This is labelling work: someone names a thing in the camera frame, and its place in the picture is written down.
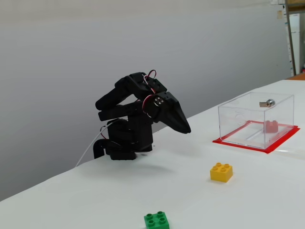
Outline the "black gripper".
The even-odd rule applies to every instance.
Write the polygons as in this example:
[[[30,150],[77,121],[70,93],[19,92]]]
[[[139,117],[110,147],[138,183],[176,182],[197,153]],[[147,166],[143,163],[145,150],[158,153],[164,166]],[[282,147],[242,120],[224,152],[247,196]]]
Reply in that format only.
[[[163,122],[180,133],[190,133],[190,125],[179,102],[170,92],[159,92],[145,98],[145,113],[154,122]]]

